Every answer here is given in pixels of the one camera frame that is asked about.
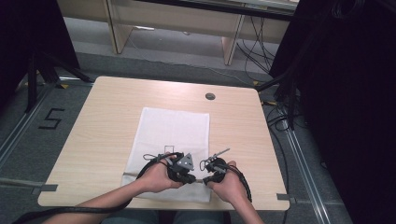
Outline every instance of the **white towel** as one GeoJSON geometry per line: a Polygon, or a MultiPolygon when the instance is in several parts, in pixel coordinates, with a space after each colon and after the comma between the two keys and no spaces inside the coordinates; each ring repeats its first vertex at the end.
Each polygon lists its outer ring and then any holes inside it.
{"type": "MultiPolygon", "coordinates": [[[[209,114],[159,108],[143,108],[134,145],[125,173],[138,174],[148,163],[143,155],[158,156],[165,151],[190,153],[194,170],[190,174],[197,179],[208,176],[201,171],[200,161],[208,158],[209,114]]],[[[135,181],[135,176],[123,175],[122,185],[135,181]]],[[[202,183],[186,184],[179,189],[167,189],[160,193],[143,193],[139,198],[162,201],[201,202],[210,201],[210,189],[202,183]]]]}

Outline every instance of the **person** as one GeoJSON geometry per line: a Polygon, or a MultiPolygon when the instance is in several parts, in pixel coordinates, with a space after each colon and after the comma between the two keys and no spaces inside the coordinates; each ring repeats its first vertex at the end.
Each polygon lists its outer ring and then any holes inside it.
{"type": "MultiPolygon", "coordinates": [[[[236,166],[235,161],[230,161],[228,164],[236,166]]],[[[123,203],[126,203],[133,197],[144,192],[161,192],[165,189],[180,188],[182,186],[182,183],[175,182],[169,179],[166,172],[167,169],[163,164],[161,163],[154,164],[151,167],[149,167],[147,171],[140,178],[136,179],[136,181],[128,185],[125,185],[123,187],[120,187],[118,189],[114,189],[96,198],[90,199],[87,202],[81,203],[77,206],[100,207],[100,208],[116,207],[123,203]]],[[[229,170],[226,176],[224,176],[224,179],[221,181],[221,183],[209,182],[207,185],[224,202],[230,203],[235,209],[235,211],[239,214],[239,216],[241,216],[241,218],[244,220],[245,223],[263,223],[262,219],[257,214],[255,208],[248,200],[248,197],[246,195],[246,190],[242,185],[242,183],[239,181],[237,174],[229,170]]],[[[147,211],[134,210],[134,212],[151,213],[151,214],[146,214],[147,216],[141,216],[141,217],[148,217],[151,219],[156,215],[155,211],[151,211],[151,210],[147,210],[147,211]]],[[[183,220],[183,221],[179,221],[179,223],[187,223],[186,217],[188,217],[189,219],[194,219],[194,217],[200,217],[200,218],[203,217],[201,215],[192,216],[191,214],[193,213],[194,212],[190,212],[187,216],[184,217],[183,217],[183,212],[177,213],[177,215],[175,216],[175,221],[177,222],[178,215],[180,215],[180,218],[183,220]]],[[[209,216],[206,217],[207,219],[210,218],[216,219],[217,217],[219,217],[217,216],[218,214],[222,215],[221,212],[212,212],[208,214],[209,216]]],[[[103,220],[105,220],[103,223],[106,223],[106,218],[109,215],[110,214],[65,213],[50,217],[44,223],[46,224],[101,223],[103,220]]],[[[131,220],[131,223],[145,223],[145,222],[144,220],[137,220],[136,222],[131,220]]],[[[189,223],[209,223],[209,221],[201,221],[201,222],[192,221],[189,223]]]]}

